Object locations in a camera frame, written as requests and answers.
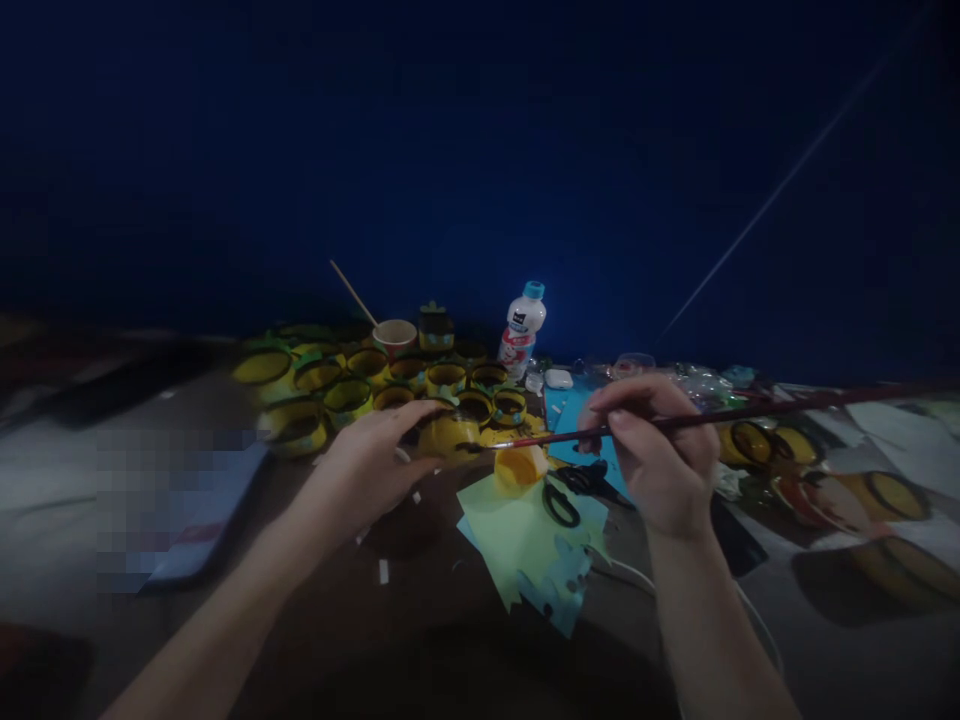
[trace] hand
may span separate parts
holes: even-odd
[[[400,437],[440,405],[411,402],[372,412],[340,431],[281,521],[295,538],[295,552],[332,550],[393,508],[427,473],[443,463],[421,458],[401,463]]]
[[[594,393],[577,422],[579,430],[610,426],[630,497],[648,530],[667,537],[695,538],[709,530],[720,441],[712,425],[664,434],[646,419],[695,414],[667,377],[645,375]],[[599,450],[599,438],[581,441],[581,452]]]

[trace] blue wall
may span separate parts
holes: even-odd
[[[491,345],[542,280],[559,358],[957,364],[940,15],[654,347],[919,2],[348,5],[15,11],[0,302],[242,334],[348,311],[334,257],[375,314],[436,298]]]

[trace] bottle cap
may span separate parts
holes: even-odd
[[[543,297],[543,283],[531,280],[527,283],[526,287],[523,288],[523,294],[532,300],[539,300]]]

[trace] paintbrush handle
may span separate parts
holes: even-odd
[[[751,407],[739,408],[738,410],[724,410],[723,412],[709,413],[707,415],[677,415],[676,417],[658,418],[651,420],[650,423],[661,431],[679,430],[685,427],[696,427],[697,425],[731,422],[733,420],[748,420],[750,418],[767,417],[769,415],[786,415],[787,413],[798,412],[800,410],[826,410],[827,408],[843,407],[844,405],[853,405],[861,402],[893,400],[896,398],[915,397],[917,395],[927,395],[929,393],[957,389],[960,389],[960,380],[956,379],[926,383],[906,383],[903,385],[885,385],[878,388],[849,390],[843,394],[823,392],[803,400],[788,400],[765,405],[753,405]],[[508,447],[528,447],[530,445],[549,445],[550,443],[566,442],[568,440],[606,437],[611,434],[612,431],[610,428],[604,426],[591,428],[590,430],[577,430],[572,433],[548,435],[540,438],[522,438],[510,443],[499,443],[494,447],[503,449]]]

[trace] wooden stick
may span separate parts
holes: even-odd
[[[363,300],[360,299],[360,296],[357,295],[357,291],[353,289],[353,285],[350,284],[350,281],[340,272],[340,268],[337,267],[337,264],[331,259],[330,264],[333,265],[333,269],[337,271],[337,275],[340,276],[340,279],[343,280],[343,284],[347,286],[347,290],[350,291],[350,294],[353,295],[353,299],[357,301],[357,305],[360,306],[360,309],[363,310],[363,314],[367,316],[367,319],[373,323],[374,327],[379,327],[380,323],[373,319],[373,315],[370,314],[370,311],[367,310],[367,306],[363,304]]]
[[[678,415],[669,418],[656,418],[650,423],[658,430],[679,430],[685,427],[708,425],[710,423],[730,422],[731,420],[747,420],[749,418],[767,417],[768,415],[786,415],[798,410],[826,410],[831,407],[843,407],[861,402],[877,402],[878,400],[893,400],[895,398],[915,397],[935,392],[946,392],[960,389],[960,380],[941,380],[926,383],[906,383],[903,385],[884,385],[878,388],[858,388],[842,394],[818,393],[804,400],[789,402],[768,403],[737,410],[710,413],[709,415]],[[613,434],[608,427],[578,430],[572,433],[560,433],[540,438],[523,438],[512,442],[491,445],[491,450],[503,450],[511,447],[527,447],[528,445],[547,445],[552,442],[567,440],[583,440],[585,438],[606,437]]]

